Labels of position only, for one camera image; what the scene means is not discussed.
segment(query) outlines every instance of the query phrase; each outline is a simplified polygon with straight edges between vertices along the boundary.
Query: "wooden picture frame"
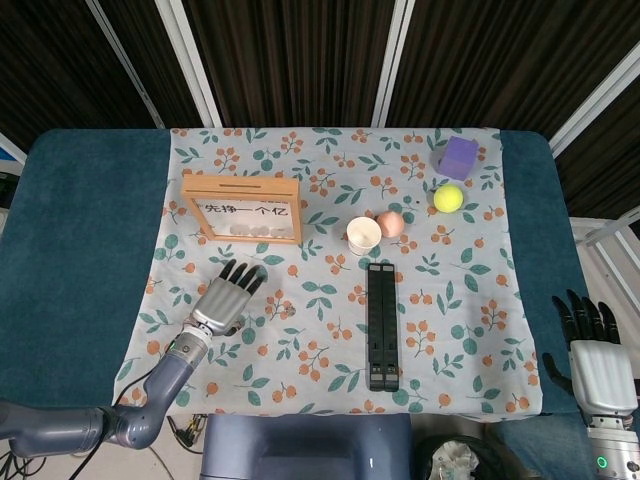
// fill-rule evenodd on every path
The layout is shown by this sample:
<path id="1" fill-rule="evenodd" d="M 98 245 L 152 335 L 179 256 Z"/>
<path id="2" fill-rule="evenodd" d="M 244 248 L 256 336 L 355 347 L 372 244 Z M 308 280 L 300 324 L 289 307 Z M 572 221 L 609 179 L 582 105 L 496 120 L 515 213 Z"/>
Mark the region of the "wooden picture frame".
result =
<path id="1" fill-rule="evenodd" d="M 209 240 L 302 243 L 295 178 L 186 174 L 181 193 Z"/>

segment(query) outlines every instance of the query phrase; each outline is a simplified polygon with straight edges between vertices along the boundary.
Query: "yellow tennis ball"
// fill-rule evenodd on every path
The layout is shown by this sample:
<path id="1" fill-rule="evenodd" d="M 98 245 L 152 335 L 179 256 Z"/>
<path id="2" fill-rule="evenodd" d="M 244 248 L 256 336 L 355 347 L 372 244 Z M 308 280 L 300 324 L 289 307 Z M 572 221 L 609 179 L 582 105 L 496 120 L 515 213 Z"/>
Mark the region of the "yellow tennis ball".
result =
<path id="1" fill-rule="evenodd" d="M 455 212 L 462 206 L 463 200 L 462 190 L 455 185 L 443 185 L 433 196 L 433 203 L 443 213 Z"/>

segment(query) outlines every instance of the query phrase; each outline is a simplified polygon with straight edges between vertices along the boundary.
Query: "gray robot arm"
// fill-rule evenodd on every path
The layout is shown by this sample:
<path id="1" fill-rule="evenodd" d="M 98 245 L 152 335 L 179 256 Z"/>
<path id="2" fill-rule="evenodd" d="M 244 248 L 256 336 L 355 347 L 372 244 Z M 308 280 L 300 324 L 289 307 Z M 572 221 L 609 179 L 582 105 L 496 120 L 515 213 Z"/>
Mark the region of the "gray robot arm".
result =
<path id="1" fill-rule="evenodd" d="M 638 437 L 631 414 L 638 407 L 631 362 L 609 307 L 568 291 L 573 313 L 558 297 L 553 302 L 562 320 L 569 349 L 571 380 L 543 354 L 551 379 L 576 398 L 591 442 L 598 478 L 634 479 L 640 471 Z"/>
<path id="2" fill-rule="evenodd" d="M 247 265 L 233 273 L 231 260 L 196 303 L 182 332 L 144 383 L 147 403 L 141 407 L 44 410 L 0 400 L 0 440 L 23 458 L 91 450 L 101 439 L 142 449 L 153 443 L 162 422 L 214 336 L 233 334 L 238 316 L 263 281 L 258 267 L 244 276 Z"/>

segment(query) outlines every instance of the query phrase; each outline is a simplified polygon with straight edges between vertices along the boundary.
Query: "black curtain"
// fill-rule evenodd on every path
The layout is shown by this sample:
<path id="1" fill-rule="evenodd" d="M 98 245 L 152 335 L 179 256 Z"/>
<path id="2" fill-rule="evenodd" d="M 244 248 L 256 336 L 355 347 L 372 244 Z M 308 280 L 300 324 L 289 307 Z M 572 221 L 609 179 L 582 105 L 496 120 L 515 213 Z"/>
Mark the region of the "black curtain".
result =
<path id="1" fill-rule="evenodd" d="M 556 162 L 572 216 L 618 218 L 640 205 L 640 79 Z"/>
<path id="2" fill-rule="evenodd" d="M 185 0 L 229 126 L 370 125 L 393 0 Z"/>
<path id="3" fill-rule="evenodd" d="M 640 41 L 640 2 L 418 0 L 387 126 L 548 139 Z"/>
<path id="4" fill-rule="evenodd" d="M 153 0 L 100 0 L 113 30 L 167 127 L 201 127 Z"/>
<path id="5" fill-rule="evenodd" d="M 83 0 L 0 2 L 0 132 L 154 123 Z"/>

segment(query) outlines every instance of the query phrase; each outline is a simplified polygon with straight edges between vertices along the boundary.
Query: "paper cup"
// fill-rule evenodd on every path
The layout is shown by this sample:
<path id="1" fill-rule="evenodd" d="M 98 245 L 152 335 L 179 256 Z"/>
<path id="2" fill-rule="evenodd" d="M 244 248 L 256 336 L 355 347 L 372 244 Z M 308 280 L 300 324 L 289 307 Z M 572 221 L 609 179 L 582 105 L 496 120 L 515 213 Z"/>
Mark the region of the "paper cup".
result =
<path id="1" fill-rule="evenodd" d="M 356 255 L 366 255 L 380 243 L 380 225 L 369 217 L 356 217 L 347 225 L 349 250 Z"/>

